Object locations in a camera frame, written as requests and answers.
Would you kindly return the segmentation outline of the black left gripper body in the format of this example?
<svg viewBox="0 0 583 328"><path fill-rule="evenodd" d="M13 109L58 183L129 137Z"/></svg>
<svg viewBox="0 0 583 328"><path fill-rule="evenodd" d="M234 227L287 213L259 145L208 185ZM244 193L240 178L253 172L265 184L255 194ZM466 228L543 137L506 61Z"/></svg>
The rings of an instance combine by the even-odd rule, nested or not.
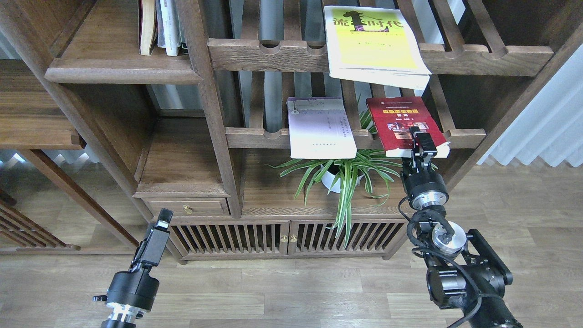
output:
<svg viewBox="0 0 583 328"><path fill-rule="evenodd" d="M159 265L169 239L168 225L150 225L139 244L130 268L117 272L107 291L107 306L114 309L137 309L150 312L158 292L159 281L150 276Z"/></svg>

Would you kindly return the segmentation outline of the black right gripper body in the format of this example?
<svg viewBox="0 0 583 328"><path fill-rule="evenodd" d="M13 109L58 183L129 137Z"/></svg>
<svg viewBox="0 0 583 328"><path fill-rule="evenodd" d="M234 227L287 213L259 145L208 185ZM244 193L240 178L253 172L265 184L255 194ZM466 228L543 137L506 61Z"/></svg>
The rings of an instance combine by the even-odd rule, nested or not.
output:
<svg viewBox="0 0 583 328"><path fill-rule="evenodd" d="M438 151L430 133L411 133L413 150L403 158L401 178L410 205L445 205L449 199L443 177L433 170Z"/></svg>

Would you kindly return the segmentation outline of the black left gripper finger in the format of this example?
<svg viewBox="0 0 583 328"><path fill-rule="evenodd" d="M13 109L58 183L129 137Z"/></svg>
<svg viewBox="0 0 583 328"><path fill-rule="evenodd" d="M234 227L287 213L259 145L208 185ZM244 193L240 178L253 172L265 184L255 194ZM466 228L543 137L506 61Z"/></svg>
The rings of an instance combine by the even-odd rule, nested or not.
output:
<svg viewBox="0 0 583 328"><path fill-rule="evenodd" d="M158 220L156 221L155 228L160 230L167 230L169 224L173 218L174 212L167 208L162 208L158 215Z"/></svg>

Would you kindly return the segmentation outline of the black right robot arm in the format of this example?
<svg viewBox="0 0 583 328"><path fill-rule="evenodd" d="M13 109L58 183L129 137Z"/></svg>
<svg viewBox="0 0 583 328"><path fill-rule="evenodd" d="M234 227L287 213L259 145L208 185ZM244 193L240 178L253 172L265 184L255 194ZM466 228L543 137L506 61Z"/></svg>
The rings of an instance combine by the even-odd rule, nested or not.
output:
<svg viewBox="0 0 583 328"><path fill-rule="evenodd" d="M404 158L401 179L414 214L407 235L412 252L425 261L431 301L440 309L458 308L463 316L452 324L473 328L520 328L503 297L512 274L477 229L465 232L446 220L449 195L431 164L437 148L429 133L409 129L413 148Z"/></svg>

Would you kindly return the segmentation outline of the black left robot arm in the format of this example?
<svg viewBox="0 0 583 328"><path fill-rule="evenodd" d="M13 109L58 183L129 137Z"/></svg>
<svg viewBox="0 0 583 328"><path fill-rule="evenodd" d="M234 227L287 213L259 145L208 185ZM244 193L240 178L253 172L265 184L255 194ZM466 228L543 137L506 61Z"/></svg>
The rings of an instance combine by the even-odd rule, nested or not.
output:
<svg viewBox="0 0 583 328"><path fill-rule="evenodd" d="M169 223L173 211L163 208L156 223L150 223L127 271L117 272L106 295L94 296L113 311L102 328L135 328L136 319L150 312L159 288L159 281L149 274L159 265L169 239Z"/></svg>

